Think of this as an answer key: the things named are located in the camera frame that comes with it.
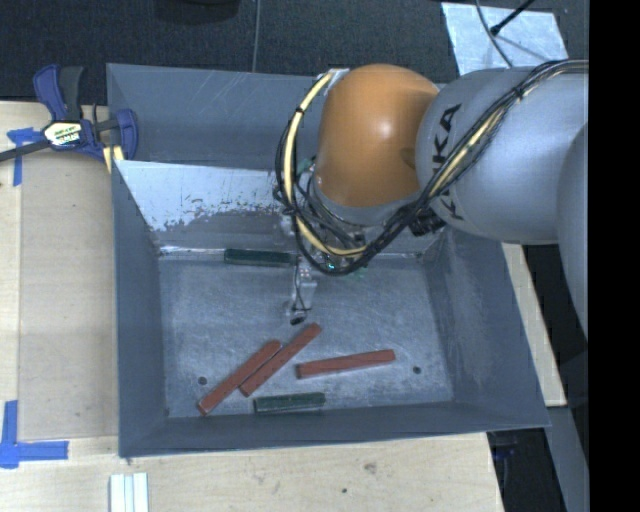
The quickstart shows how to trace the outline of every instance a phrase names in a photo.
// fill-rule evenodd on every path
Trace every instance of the wooden table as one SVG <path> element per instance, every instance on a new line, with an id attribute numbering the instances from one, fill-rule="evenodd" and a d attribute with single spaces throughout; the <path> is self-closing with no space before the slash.
<path id="1" fill-rule="evenodd" d="M 7 130 L 47 121 L 39 104 L 0 102 L 0 150 Z M 148 474 L 152 512 L 503 510 L 484 434 L 120 459 L 109 178 L 49 150 L 25 158 L 21 187 L 12 176 L 0 164 L 0 402 L 20 397 L 20 439 L 75 435 L 69 460 L 0 469 L 0 510 L 107 510 L 109 476 L 135 472 Z M 505 254 L 545 401 L 564 405 L 522 249 Z"/>

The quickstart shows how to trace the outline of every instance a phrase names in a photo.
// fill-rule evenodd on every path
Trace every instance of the black floor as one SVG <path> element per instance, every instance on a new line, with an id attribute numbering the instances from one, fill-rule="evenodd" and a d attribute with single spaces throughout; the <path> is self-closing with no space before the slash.
<path id="1" fill-rule="evenodd" d="M 552 11 L 569 56 L 588 58 L 589 0 L 538 0 L 532 9 Z M 87 68 L 84 104 L 106 104 L 107 62 L 305 75 L 386 62 L 437 83 L 457 75 L 441 6 L 433 0 L 240 0 L 223 6 L 14 0 L 0 6 L 0 48 L 0 98 L 33 98 L 34 72 L 55 62 Z M 557 248 L 528 248 L 527 258 L 558 361 L 571 362 L 586 345 L 563 288 Z M 579 388 L 575 370 L 563 376 L 565 385 Z M 578 395 L 572 400 L 588 456 L 588 402 Z M 507 512 L 565 510 L 542 430 L 490 434 L 490 440 Z"/>

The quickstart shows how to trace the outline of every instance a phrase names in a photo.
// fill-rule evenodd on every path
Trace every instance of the blue tape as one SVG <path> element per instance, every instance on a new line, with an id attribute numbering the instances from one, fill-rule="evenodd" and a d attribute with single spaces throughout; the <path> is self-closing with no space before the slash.
<path id="1" fill-rule="evenodd" d="M 0 441 L 0 468 L 16 469 L 20 462 L 30 460 L 66 460 L 69 458 L 69 441 L 19 443 L 18 401 L 4 404 L 2 441 Z"/>
<path id="2" fill-rule="evenodd" d="M 7 137 L 13 142 L 16 147 L 22 146 L 25 143 L 39 142 L 44 140 L 44 135 L 33 128 L 20 128 L 19 130 L 9 130 Z M 22 157 L 18 156 L 15 159 L 13 165 L 13 186 L 17 187 L 22 183 Z"/>

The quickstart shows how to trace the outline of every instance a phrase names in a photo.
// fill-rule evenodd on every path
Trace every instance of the red wooden block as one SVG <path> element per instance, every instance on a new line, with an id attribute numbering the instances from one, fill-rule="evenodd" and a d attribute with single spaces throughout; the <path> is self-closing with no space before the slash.
<path id="1" fill-rule="evenodd" d="M 211 410 L 229 396 L 234 390 L 238 389 L 240 384 L 247 380 L 262 365 L 271 359 L 282 348 L 282 343 L 277 340 L 271 340 L 253 354 L 246 363 L 238 370 L 215 388 L 211 393 L 198 402 L 198 410 L 200 414 L 206 416 Z"/>
<path id="2" fill-rule="evenodd" d="M 309 327 L 296 336 L 291 343 L 278 352 L 273 359 L 243 382 L 240 386 L 240 392 L 244 396 L 249 396 L 253 393 L 268 379 L 270 379 L 280 368 L 287 364 L 293 356 L 306 347 L 313 338 L 320 334 L 321 331 L 322 328 L 318 324 L 312 323 L 309 325 Z"/>
<path id="3" fill-rule="evenodd" d="M 363 352 L 350 356 L 333 357 L 331 359 L 320 359 L 318 361 L 302 363 L 296 366 L 296 374 L 299 379 L 306 379 L 307 377 L 313 377 L 315 375 L 378 366 L 395 361 L 395 359 L 396 355 L 391 349 Z"/>

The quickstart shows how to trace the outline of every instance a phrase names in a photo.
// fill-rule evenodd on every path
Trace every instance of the gray bin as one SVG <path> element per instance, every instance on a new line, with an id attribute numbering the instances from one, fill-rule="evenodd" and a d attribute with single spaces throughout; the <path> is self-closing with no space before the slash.
<path id="1" fill-rule="evenodd" d="M 121 456 L 549 424 L 500 244 L 450 228 L 404 233 L 364 272 L 318 278 L 307 322 L 323 332 L 251 398 L 322 391 L 322 411 L 256 416 L 236 391 L 200 417 L 211 388 L 303 327 L 285 314 L 292 269 L 222 253 L 295 250 L 271 169 L 313 79 L 110 65 L 108 80 L 110 109 L 133 109 L 140 126 L 135 161 L 112 175 Z M 301 157 L 314 154 L 323 99 Z M 385 348 L 393 364 L 295 379 L 295 363 Z"/>

